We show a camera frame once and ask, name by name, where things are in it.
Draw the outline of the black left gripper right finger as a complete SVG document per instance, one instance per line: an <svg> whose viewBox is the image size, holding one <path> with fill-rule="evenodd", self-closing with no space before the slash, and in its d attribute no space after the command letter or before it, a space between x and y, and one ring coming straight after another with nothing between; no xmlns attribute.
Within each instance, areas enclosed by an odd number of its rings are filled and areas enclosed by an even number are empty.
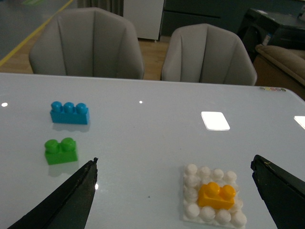
<svg viewBox="0 0 305 229"><path fill-rule="evenodd" d="M255 155L252 178L278 229L305 227L305 182Z"/></svg>

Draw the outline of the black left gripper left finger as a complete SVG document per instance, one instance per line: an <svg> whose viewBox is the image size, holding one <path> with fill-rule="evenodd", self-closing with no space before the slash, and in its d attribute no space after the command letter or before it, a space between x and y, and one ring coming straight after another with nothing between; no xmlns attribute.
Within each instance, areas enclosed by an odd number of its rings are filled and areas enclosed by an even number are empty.
<svg viewBox="0 0 305 229"><path fill-rule="evenodd" d="M83 229L97 183L98 158L88 161L10 229Z"/></svg>

